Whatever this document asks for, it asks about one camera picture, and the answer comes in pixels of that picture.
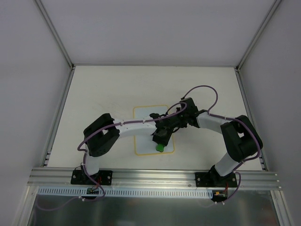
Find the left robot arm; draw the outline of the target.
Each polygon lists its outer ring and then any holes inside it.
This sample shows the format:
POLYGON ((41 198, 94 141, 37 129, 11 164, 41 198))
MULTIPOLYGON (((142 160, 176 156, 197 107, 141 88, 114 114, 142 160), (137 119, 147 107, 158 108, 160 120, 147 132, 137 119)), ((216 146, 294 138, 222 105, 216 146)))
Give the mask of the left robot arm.
POLYGON ((148 136, 151 147, 162 153, 180 125, 181 117, 177 113, 152 113, 148 117, 132 120, 116 120, 109 113, 101 115, 84 130, 84 140, 78 146, 78 151, 84 152, 81 178, 87 184, 97 181, 100 168, 98 158, 107 154, 118 139, 148 136))

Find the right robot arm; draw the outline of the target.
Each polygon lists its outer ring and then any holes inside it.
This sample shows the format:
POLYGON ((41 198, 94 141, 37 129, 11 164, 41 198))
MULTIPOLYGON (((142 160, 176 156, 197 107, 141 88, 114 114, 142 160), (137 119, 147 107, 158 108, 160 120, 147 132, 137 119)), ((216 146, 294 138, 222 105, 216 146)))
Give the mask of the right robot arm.
POLYGON ((207 173, 195 173, 197 187, 237 187, 236 170, 243 162, 259 155, 263 143, 250 122, 241 115, 236 118, 221 117, 210 114, 207 110, 199 110, 191 97, 181 98, 181 108, 185 110, 177 116, 181 119, 181 127, 191 125, 196 128, 208 129, 222 135, 226 154, 207 173))

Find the yellow framed whiteboard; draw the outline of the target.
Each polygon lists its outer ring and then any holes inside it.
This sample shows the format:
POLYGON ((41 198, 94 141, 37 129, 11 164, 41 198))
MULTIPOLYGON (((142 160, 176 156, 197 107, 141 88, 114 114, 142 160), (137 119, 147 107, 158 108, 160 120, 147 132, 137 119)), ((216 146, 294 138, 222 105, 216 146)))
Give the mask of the yellow framed whiteboard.
MULTIPOLYGON (((167 110, 167 105, 137 106, 133 108, 133 115, 134 119, 141 119, 149 117, 151 113, 164 114, 167 110)), ((157 143, 152 141, 152 133, 150 129, 144 129, 142 133, 137 133, 134 136, 135 154, 138 156, 172 154, 175 151, 173 136, 171 136, 168 145, 165 146, 164 152, 160 153, 156 151, 156 145, 157 143)))

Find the green whiteboard eraser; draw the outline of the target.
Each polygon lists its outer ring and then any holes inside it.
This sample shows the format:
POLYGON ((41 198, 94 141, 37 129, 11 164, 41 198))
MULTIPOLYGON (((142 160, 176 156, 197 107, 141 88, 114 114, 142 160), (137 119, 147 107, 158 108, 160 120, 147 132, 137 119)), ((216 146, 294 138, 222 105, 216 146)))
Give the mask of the green whiteboard eraser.
POLYGON ((164 148, 165 148, 165 146, 163 144, 156 145, 156 151, 158 151, 160 153, 164 152, 164 148))

